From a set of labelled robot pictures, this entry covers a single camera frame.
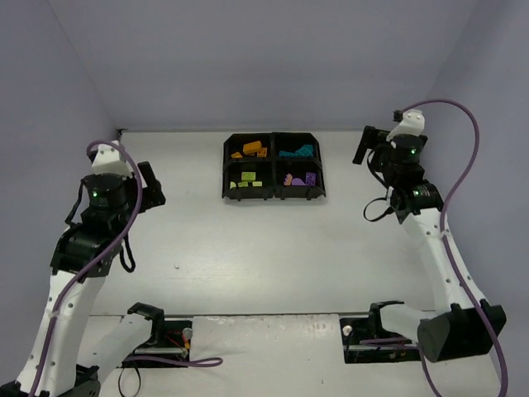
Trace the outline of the purple and lime lego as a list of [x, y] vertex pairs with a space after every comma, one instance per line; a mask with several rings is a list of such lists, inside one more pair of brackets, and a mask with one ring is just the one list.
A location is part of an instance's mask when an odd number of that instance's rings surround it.
[[314, 187], [317, 182], [317, 174], [313, 172], [307, 172], [305, 175], [305, 184], [307, 186]]

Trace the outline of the orange long lego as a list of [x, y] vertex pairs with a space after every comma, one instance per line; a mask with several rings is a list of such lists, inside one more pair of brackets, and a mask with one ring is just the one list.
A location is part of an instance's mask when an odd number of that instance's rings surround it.
[[243, 145], [243, 153], [257, 153], [262, 148], [261, 141], [252, 141]]

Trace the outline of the teal two-stud lego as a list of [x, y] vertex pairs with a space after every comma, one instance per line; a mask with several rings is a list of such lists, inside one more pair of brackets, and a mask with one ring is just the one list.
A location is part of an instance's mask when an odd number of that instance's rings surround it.
[[308, 157], [311, 155], [311, 151], [308, 151], [306, 147], [301, 147], [295, 151], [297, 157]]

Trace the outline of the teal and lime lego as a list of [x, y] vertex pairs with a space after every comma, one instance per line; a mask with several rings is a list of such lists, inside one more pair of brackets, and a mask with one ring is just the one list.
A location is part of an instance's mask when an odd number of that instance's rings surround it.
[[284, 158], [292, 158], [292, 157], [296, 157], [297, 154], [295, 152], [280, 151], [279, 156], [284, 157]]

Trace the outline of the purple studded lego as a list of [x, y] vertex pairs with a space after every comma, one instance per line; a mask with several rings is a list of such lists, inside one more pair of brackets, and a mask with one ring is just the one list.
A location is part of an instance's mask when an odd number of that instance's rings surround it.
[[290, 185], [292, 183], [292, 180], [293, 180], [293, 176], [291, 174], [286, 174], [284, 178], [284, 185], [285, 186]]

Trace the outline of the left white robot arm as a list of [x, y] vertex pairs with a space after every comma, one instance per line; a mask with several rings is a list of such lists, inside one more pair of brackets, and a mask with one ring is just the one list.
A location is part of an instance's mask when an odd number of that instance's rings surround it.
[[112, 261], [132, 258], [128, 232], [136, 216], [165, 204], [149, 162], [120, 172], [83, 177], [79, 194], [89, 205], [80, 222], [66, 218], [51, 261], [50, 292], [41, 326], [19, 376], [1, 387], [3, 396], [97, 396], [115, 367], [141, 344], [154, 346], [165, 330], [164, 310], [135, 303], [95, 352], [79, 357], [93, 303]]

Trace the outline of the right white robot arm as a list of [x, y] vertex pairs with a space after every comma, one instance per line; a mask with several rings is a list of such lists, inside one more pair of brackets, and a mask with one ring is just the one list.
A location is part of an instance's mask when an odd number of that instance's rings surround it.
[[376, 337], [405, 337], [431, 362], [490, 352], [493, 338], [507, 322], [476, 286], [441, 216], [445, 207], [437, 187], [420, 164], [425, 136], [391, 136], [367, 126], [353, 161], [367, 160], [371, 174], [385, 187], [386, 215], [395, 215], [418, 250], [431, 282], [434, 309], [425, 312], [393, 300], [371, 304], [369, 325]]

